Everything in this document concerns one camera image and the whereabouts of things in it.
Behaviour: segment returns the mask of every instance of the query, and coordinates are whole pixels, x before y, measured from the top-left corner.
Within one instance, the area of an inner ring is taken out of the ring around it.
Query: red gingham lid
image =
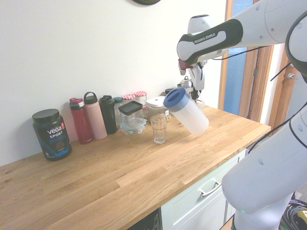
[[[147,95],[147,92],[145,92],[145,91],[138,91],[138,92],[135,92],[134,95],[137,96],[137,97],[143,97],[143,96]]]
[[[134,94],[126,94],[124,96],[121,97],[124,100],[132,100],[135,99],[135,95]]]

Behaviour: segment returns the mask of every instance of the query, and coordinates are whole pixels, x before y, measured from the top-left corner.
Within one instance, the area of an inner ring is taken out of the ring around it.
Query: door frame
[[[233,0],[226,1],[225,19],[231,18],[233,4]],[[272,55],[273,47],[270,46],[246,54],[239,116],[260,121]],[[227,66],[227,59],[223,60],[219,94],[219,109],[221,110],[224,109]]]
[[[280,70],[289,63],[285,48],[283,49],[282,60],[280,63]],[[297,75],[297,70],[293,66],[288,66],[278,76],[273,104],[270,114],[269,126],[273,128],[283,123],[287,117],[292,91],[295,79],[289,79],[288,74],[293,73]]]

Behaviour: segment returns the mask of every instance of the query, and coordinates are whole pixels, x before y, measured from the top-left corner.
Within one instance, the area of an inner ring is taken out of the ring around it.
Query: black lid
[[[108,96],[107,97],[103,96],[102,98],[100,98],[99,104],[104,108],[106,107],[109,108],[109,107],[114,107],[115,101],[114,99],[110,99]]]
[[[168,95],[169,92],[171,92],[173,89],[166,89],[164,92],[166,95]]]
[[[129,102],[125,105],[120,106],[118,109],[121,111],[124,115],[131,115],[135,113],[136,111],[139,111],[143,108],[143,105],[141,103],[138,103],[136,101]]]
[[[59,111],[57,109],[45,109],[32,115],[32,119],[35,122],[40,123],[52,121],[54,119],[57,119],[58,117]]]
[[[107,97],[108,99],[112,99],[111,95],[104,95],[104,97]]]
[[[84,95],[84,103],[85,104],[94,104],[98,101],[97,97],[96,97],[96,94],[93,93],[93,92],[87,92],[85,95]]]

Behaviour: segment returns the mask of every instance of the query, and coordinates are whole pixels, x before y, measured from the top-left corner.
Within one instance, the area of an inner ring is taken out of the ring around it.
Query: drawer handle
[[[202,191],[202,190],[200,189],[200,191],[201,191],[201,196],[202,196],[202,197],[206,197],[207,195],[210,195],[210,194],[214,193],[219,187],[221,187],[222,183],[216,181],[214,185],[217,185],[217,186],[214,187],[213,189],[211,189],[211,190],[210,190],[209,192],[207,192],[207,193],[205,193],[204,191]]]

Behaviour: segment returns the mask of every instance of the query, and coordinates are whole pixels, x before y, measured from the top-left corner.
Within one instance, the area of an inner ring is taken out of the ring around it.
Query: butcher block counter
[[[43,154],[0,167],[1,230],[125,230],[271,128],[205,107],[210,125],[190,134],[175,118],[157,145],[149,124],[87,145],[56,162]]]

